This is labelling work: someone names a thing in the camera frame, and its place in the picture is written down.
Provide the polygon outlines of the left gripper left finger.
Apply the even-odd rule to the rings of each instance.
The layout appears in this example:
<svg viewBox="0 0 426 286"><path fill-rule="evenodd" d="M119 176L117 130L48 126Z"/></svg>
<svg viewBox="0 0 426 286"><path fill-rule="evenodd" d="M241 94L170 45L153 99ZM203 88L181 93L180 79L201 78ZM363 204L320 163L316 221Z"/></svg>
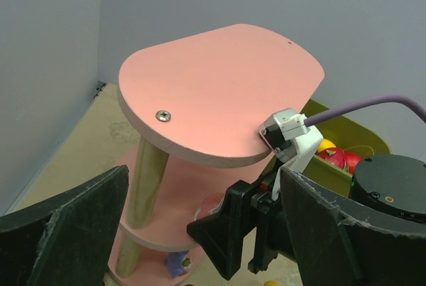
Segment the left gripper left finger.
<svg viewBox="0 0 426 286"><path fill-rule="evenodd" d="M102 285L128 178L117 166L1 216L1 284Z"/></svg>

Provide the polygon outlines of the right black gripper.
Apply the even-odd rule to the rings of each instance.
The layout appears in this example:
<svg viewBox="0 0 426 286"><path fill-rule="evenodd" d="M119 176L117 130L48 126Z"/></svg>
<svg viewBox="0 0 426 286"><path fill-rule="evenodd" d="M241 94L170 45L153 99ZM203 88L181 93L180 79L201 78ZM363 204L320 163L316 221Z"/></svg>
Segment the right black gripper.
<svg viewBox="0 0 426 286"><path fill-rule="evenodd" d="M269 171L251 184L236 182L226 190L222 206L215 214L187 225L187 234L202 247L225 280L240 269L244 238L255 226L250 272L267 270L279 255L296 260L281 199L272 199L277 173Z"/></svg>

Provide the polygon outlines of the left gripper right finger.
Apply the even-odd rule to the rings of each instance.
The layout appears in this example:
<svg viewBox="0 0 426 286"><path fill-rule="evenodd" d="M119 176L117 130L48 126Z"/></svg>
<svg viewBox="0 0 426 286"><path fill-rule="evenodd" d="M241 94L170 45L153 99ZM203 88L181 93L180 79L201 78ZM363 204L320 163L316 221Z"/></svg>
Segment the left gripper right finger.
<svg viewBox="0 0 426 286"><path fill-rule="evenodd" d="M304 285L424 285L425 225L381 213L280 169L280 254Z"/></svg>

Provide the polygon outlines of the pink round toy white face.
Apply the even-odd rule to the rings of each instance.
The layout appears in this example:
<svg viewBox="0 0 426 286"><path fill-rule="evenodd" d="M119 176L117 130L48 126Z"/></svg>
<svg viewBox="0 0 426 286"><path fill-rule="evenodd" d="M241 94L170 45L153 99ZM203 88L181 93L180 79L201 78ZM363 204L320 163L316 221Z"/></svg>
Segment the pink round toy white face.
<svg viewBox="0 0 426 286"><path fill-rule="evenodd" d="M194 214L194 221L215 214L220 210L224 201L224 193L216 192L207 196Z"/></svg>

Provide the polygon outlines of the purple bunny toy with strawberry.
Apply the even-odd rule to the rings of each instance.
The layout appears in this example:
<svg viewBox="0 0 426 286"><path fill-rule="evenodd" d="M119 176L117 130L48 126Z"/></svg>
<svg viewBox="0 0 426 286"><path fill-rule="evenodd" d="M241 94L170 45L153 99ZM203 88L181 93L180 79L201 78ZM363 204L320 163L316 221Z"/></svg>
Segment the purple bunny toy with strawberry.
<svg viewBox="0 0 426 286"><path fill-rule="evenodd" d="M175 278L187 274L192 269L193 260L189 256L189 251L170 252L164 264L170 275Z"/></svg>

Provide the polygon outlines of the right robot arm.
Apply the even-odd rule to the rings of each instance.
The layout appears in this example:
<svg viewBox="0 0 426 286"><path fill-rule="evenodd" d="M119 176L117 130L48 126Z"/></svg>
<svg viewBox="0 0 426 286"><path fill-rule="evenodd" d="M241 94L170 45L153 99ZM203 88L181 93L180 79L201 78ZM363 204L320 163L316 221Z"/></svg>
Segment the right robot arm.
<svg viewBox="0 0 426 286"><path fill-rule="evenodd" d="M256 232L252 273L283 255L304 285L425 284L425 164L386 154L361 161L348 196L287 167L230 186L220 209L188 235L225 279Z"/></svg>

